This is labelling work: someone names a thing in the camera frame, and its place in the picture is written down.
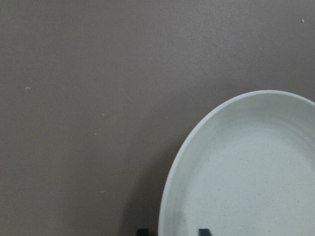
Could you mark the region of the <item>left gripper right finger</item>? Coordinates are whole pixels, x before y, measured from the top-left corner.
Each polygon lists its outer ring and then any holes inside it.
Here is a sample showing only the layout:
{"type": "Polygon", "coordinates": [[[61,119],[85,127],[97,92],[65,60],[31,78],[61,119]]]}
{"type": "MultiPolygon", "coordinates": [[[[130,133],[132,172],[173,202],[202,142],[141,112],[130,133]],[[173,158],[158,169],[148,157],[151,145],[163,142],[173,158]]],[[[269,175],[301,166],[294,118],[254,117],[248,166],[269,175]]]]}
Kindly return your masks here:
{"type": "Polygon", "coordinates": [[[198,229],[199,236],[211,236],[211,232],[209,229],[198,229]]]}

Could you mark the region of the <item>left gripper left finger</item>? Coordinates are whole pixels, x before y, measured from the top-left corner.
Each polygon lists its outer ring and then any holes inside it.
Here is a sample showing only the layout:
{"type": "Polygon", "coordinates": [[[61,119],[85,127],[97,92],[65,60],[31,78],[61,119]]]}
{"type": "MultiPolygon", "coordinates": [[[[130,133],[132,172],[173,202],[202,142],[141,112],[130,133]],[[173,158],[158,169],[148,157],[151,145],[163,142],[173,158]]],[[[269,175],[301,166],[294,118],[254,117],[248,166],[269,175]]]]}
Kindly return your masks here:
{"type": "Polygon", "coordinates": [[[149,230],[147,228],[137,229],[136,236],[149,236],[149,230]]]}

